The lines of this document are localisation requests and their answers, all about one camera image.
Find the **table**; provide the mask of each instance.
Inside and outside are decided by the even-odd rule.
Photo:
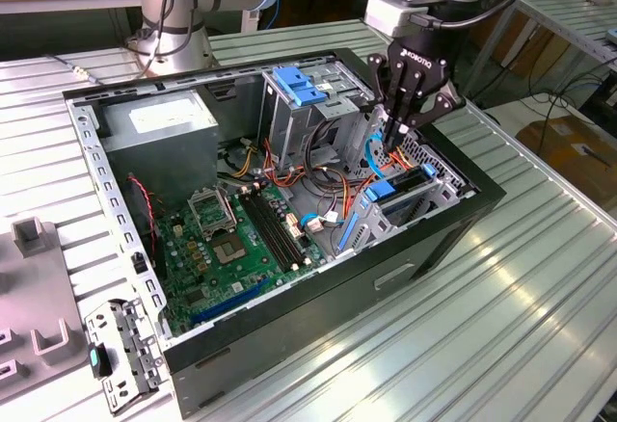
[[[212,39],[224,65],[386,45],[356,20]],[[139,70],[120,49],[64,57],[104,82]],[[0,223],[58,225],[82,317],[131,296],[61,97],[86,85],[46,59],[0,63]],[[499,206],[427,277],[190,421],[593,419],[617,388],[617,224],[473,105],[438,128],[507,192]],[[87,366],[0,407],[93,416],[112,420]],[[165,382],[121,420],[178,417]]]
[[[617,4],[596,6],[586,0],[518,0],[514,6],[504,12],[480,51],[471,68],[471,75],[465,86],[464,94],[469,94],[477,84],[484,65],[493,54],[516,11],[530,17],[528,25],[531,26],[531,32],[538,26],[546,27],[578,49],[570,67],[564,71],[564,77],[556,87],[557,90],[564,87],[567,81],[575,75],[574,71],[585,55],[596,59],[601,64],[617,58],[617,46],[605,38],[607,30],[617,27]],[[523,45],[519,44],[518,48],[516,46],[512,51],[518,53]],[[608,66],[613,69],[617,68],[617,64]]]

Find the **slotted aluminum surface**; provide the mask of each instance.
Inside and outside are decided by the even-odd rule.
[[[223,64],[386,42],[358,21],[213,39]],[[132,56],[67,55],[105,82]],[[0,221],[59,227],[82,316],[130,298],[45,59],[0,63]],[[439,128],[506,191],[429,276],[190,420],[591,420],[617,388],[615,223],[472,106]],[[1,420],[111,420],[84,366],[0,408]],[[179,420],[170,385],[121,420]]]
[[[519,0],[519,11],[600,63],[617,59],[617,45],[606,31],[617,28],[617,4],[598,6],[587,0]]]

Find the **blue pcie slot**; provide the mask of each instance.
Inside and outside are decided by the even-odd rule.
[[[259,295],[259,291],[261,290],[261,287],[266,285],[268,282],[270,282],[270,279],[266,278],[263,281],[254,285],[253,287],[251,287],[249,290],[246,290],[236,295],[235,297],[231,297],[230,299],[227,299],[224,302],[211,306],[208,309],[205,309],[204,311],[200,313],[191,315],[191,323],[193,324],[193,326],[195,324],[202,323],[203,321],[212,319],[218,316],[219,314],[225,313],[226,311],[229,311],[230,309],[237,307],[238,305],[242,303],[246,303],[249,300],[254,299],[255,297]]]

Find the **motherboard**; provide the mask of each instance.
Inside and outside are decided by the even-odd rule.
[[[165,256],[159,280],[176,336],[326,263],[294,224],[280,191],[269,186],[226,196],[198,193],[157,219]]]

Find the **blue plastic tab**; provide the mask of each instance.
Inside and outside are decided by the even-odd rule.
[[[351,235],[351,231],[354,229],[354,226],[358,222],[359,218],[360,217],[358,216],[357,213],[354,213],[354,216],[351,217],[351,222],[349,222],[349,225],[347,226],[347,229],[345,229],[345,233],[343,234],[343,237],[340,238],[340,243],[338,243],[338,251],[342,251],[343,247],[345,247],[345,244],[347,244],[347,239],[349,239],[349,236]]]
[[[92,367],[95,367],[98,364],[98,354],[96,353],[96,348],[92,348],[90,350],[90,364]]]
[[[434,178],[437,176],[437,169],[431,164],[422,164],[422,169],[429,178]]]
[[[379,200],[380,198],[386,198],[390,194],[394,194],[396,190],[392,188],[392,185],[387,181],[378,181],[366,188],[366,195],[372,202]]]
[[[297,67],[278,67],[273,71],[279,85],[299,106],[307,106],[328,99],[328,96],[316,89],[310,78]]]

